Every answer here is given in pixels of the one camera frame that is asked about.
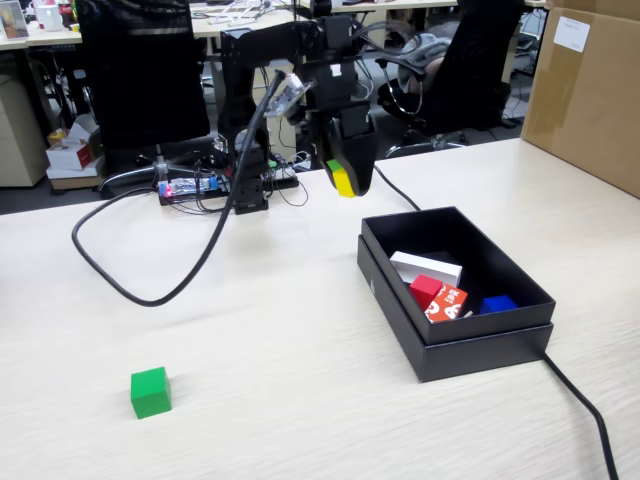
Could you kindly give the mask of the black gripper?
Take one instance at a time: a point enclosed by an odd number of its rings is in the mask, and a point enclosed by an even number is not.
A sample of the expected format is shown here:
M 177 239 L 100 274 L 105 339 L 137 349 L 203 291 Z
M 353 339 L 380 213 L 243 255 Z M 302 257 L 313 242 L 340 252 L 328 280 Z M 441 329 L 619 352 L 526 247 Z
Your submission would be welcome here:
M 303 105 L 301 109 L 313 132 L 316 163 L 328 174 L 339 169 L 333 146 L 338 140 L 348 139 L 342 142 L 341 166 L 353 193 L 364 196 L 371 185 L 378 150 L 378 136 L 369 134 L 370 101 L 337 100 L 319 106 Z

